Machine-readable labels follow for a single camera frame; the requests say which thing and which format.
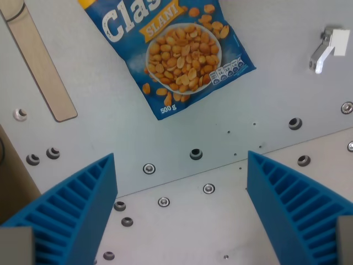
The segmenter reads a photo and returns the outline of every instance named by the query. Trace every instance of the white plastic part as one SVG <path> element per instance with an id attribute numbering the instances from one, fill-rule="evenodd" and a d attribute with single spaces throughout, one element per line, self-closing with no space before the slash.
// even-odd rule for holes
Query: white plastic part
<path id="1" fill-rule="evenodd" d="M 311 56 L 309 68 L 315 73 L 322 73 L 324 61 L 333 51 L 334 56 L 345 56 L 348 46 L 350 30 L 339 28 L 325 28 L 323 42 Z"/>

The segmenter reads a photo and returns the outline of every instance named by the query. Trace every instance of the bowl of peanuts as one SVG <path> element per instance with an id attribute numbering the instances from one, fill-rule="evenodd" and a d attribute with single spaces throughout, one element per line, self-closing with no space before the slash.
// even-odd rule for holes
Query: bowl of peanuts
<path id="1" fill-rule="evenodd" d="M 205 89 L 221 65 L 222 49 L 208 29 L 195 23 L 167 27 L 146 52 L 146 67 L 168 90 L 190 95 Z"/>

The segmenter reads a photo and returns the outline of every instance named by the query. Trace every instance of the gray block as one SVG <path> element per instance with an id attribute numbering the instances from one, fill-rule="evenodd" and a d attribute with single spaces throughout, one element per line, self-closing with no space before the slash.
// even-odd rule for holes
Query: gray block
<path id="1" fill-rule="evenodd" d="M 338 265 L 353 264 L 353 215 L 340 216 L 336 224 Z"/>
<path id="2" fill-rule="evenodd" d="M 35 264 L 34 235 L 31 227 L 1 228 L 0 246 L 1 264 Z"/>

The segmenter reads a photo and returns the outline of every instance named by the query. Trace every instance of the white bowl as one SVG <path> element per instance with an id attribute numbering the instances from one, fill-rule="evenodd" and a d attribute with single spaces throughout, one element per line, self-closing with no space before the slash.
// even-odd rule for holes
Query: white bowl
<path id="1" fill-rule="evenodd" d="M 217 38 L 214 36 L 214 34 L 212 32 L 210 32 L 208 29 L 206 29 L 204 26 L 201 26 L 201 25 L 198 25 L 198 24 L 195 24 L 195 23 L 179 23 L 179 24 L 174 24 L 174 25 L 170 25 L 168 27 L 166 27 L 158 36 L 165 36 L 165 34 L 170 31 L 171 29 L 176 29 L 176 28 L 186 28 L 187 26 L 189 25 L 194 25 L 196 27 L 200 27 L 202 31 L 204 32 L 207 32 L 210 36 L 210 38 L 213 38 L 216 42 L 216 45 L 217 47 L 219 48 L 219 51 L 217 53 L 217 57 L 218 59 L 220 60 L 220 62 L 218 63 L 217 67 L 220 67 L 221 66 L 221 61 L 222 61 L 222 48 L 221 48 L 221 45 L 220 45 L 220 42 L 217 40 Z M 156 42 L 156 39 L 157 38 L 154 38 L 148 48 L 147 48 L 147 52 L 146 52 L 146 67 L 148 69 L 148 58 L 149 58 L 149 48 L 151 47 L 151 45 L 153 43 Z M 156 79 L 163 87 L 165 87 L 166 89 L 170 90 L 171 92 L 175 92 L 177 94 L 181 94 L 181 95 L 191 95 L 191 94 L 195 94 L 195 93 L 199 93 L 200 91 L 202 91 L 203 89 L 205 89 L 209 84 L 211 84 L 212 82 L 209 82 L 208 84 L 205 84 L 201 87 L 199 87 L 196 91 L 186 91 L 184 93 L 180 92 L 180 91 L 173 91 L 167 84 L 162 84 L 160 81 L 159 81 L 159 78 L 157 78 L 153 73 L 149 72 L 151 74 L 151 76 L 153 76 L 154 79 Z"/>

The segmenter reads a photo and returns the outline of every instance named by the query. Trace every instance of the screw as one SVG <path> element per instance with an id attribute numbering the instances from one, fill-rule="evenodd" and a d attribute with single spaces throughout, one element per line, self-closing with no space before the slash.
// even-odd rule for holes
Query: screw
<path id="1" fill-rule="evenodd" d="M 153 164 L 145 164 L 143 166 L 143 171 L 144 173 L 150 175 L 150 174 L 153 174 L 155 171 L 156 171 L 156 168 Z"/>
<path id="2" fill-rule="evenodd" d="M 353 141 L 348 144 L 347 149 L 348 151 L 353 152 Z"/>
<path id="3" fill-rule="evenodd" d="M 170 200 L 166 197 L 161 197 L 159 200 L 158 200 L 158 205 L 160 207 L 168 207 L 170 204 Z"/>
<path id="4" fill-rule="evenodd" d="M 204 185 L 204 193 L 211 194 L 215 192 L 215 186 L 213 184 L 206 184 Z"/>
<path id="5" fill-rule="evenodd" d="M 344 103 L 341 107 L 341 112 L 343 114 L 350 114 L 351 112 L 353 112 L 353 103 L 352 102 Z"/>

